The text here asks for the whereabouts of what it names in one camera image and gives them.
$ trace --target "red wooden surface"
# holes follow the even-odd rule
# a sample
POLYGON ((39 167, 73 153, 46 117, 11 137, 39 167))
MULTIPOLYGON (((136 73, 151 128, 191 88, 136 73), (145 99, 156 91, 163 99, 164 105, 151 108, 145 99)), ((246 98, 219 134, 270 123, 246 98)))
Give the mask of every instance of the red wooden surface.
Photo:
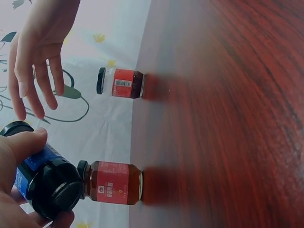
POLYGON ((304 227, 304 1, 152 0, 130 228, 304 227))

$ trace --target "jar lid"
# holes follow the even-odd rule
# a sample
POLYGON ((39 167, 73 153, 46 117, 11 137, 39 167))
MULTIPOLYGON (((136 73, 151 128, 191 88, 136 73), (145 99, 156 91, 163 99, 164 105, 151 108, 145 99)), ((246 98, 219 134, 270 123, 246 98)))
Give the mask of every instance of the jar lid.
POLYGON ((97 76, 96 92, 102 94, 104 92, 105 67, 99 69, 97 76))
POLYGON ((83 184, 81 182, 65 183, 58 188, 53 198, 54 205, 59 209, 58 211, 71 211, 83 194, 83 184))
POLYGON ((88 166, 87 161, 80 160, 77 166, 78 173, 82 179, 85 178, 86 168, 88 166))
POLYGON ((0 132, 1 136, 11 136, 20 132, 33 132, 34 129, 24 121, 14 121, 6 125, 0 132))

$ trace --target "blue label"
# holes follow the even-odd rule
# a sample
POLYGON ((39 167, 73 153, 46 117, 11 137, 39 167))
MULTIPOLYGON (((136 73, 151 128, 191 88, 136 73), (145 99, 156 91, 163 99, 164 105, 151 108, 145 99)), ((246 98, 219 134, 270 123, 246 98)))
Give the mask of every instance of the blue label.
POLYGON ((27 200, 27 187, 28 179, 22 174, 22 172, 17 168, 15 186, 19 190, 20 194, 27 200))
POLYGON ((30 169, 36 171, 43 163, 54 158, 62 158, 62 156, 53 147, 46 144, 42 151, 28 157, 24 162, 30 169))

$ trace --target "black lid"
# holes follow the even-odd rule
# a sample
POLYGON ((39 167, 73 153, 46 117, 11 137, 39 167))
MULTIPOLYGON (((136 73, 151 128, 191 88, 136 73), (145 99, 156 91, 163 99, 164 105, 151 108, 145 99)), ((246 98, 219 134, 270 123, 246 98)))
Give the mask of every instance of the black lid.
POLYGON ((54 205, 59 211, 71 211, 83 195, 83 184, 72 182, 58 188, 60 189, 53 198, 54 205))
POLYGON ((77 166, 78 173, 82 179, 85 178, 86 168, 88 166, 87 161, 80 160, 77 166))
POLYGON ((105 67, 99 69, 97 76, 96 92, 97 94, 102 94, 104 92, 104 79, 105 79, 105 67))
POLYGON ((6 125, 0 132, 1 136, 11 136, 20 132, 33 132, 34 129, 24 121, 14 121, 6 125))
MULTIPOLYGON (((77 166, 77 171, 83 181, 85 180, 87 166, 88 166, 88 163, 87 163, 87 161, 84 161, 84 160, 80 160, 78 163, 78 166, 77 166)), ((85 183, 84 183, 83 193, 80 198, 82 200, 85 198, 85 183)))
POLYGON ((50 220, 54 220, 62 211, 71 211, 83 196, 83 182, 76 168, 72 167, 72 164, 68 166, 69 168, 65 173, 50 170, 54 177, 57 176, 56 179, 52 179, 52 186, 50 186, 50 183, 41 180, 36 192, 33 193, 35 194, 35 197, 32 198, 34 210, 50 220))

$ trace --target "white tablecloth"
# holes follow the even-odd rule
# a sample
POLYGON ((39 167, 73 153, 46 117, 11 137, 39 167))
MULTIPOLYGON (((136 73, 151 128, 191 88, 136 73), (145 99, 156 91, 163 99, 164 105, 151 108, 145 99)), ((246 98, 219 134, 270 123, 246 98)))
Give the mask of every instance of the white tablecloth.
MULTIPOLYGON (((26 121, 48 131, 48 142, 74 165, 130 161, 132 99, 111 97, 111 74, 104 93, 96 93, 100 67, 135 69, 151 0, 82 1, 75 24, 67 36, 62 61, 66 95, 59 107, 47 108, 44 120, 28 109, 26 121)), ((31 8, 29 0, 0 3, 0 128, 16 120, 8 94, 7 54, 13 33, 31 8)), ((32 211, 29 205, 23 207, 32 211)), ((127 228, 128 206, 81 200, 73 228, 127 228)))

